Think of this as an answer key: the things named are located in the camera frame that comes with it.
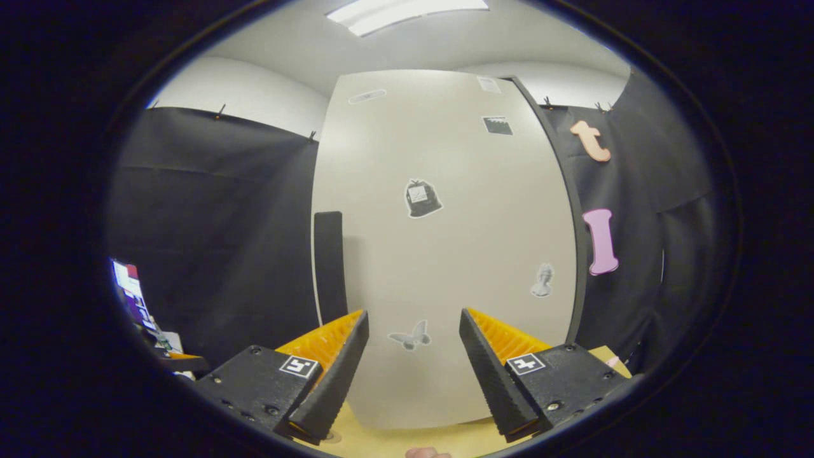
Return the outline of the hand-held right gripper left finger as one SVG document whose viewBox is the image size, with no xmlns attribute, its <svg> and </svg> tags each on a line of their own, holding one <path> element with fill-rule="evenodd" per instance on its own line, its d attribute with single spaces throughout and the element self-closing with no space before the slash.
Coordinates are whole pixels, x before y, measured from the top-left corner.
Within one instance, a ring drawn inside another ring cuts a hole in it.
<svg viewBox="0 0 814 458">
<path fill-rule="evenodd" d="M 279 348 L 251 345 L 195 382 L 220 412 L 259 434 L 318 445 L 348 396 L 369 338 L 365 310 Z"/>
</svg>

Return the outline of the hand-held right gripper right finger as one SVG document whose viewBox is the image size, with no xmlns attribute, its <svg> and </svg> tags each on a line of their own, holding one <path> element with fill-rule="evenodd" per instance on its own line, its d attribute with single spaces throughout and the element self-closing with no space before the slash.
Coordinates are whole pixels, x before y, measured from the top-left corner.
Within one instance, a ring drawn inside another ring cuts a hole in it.
<svg viewBox="0 0 814 458">
<path fill-rule="evenodd" d="M 581 420 L 631 386 L 630 377 L 576 343 L 547 345 L 472 308 L 460 313 L 459 335 L 509 443 Z"/>
</svg>

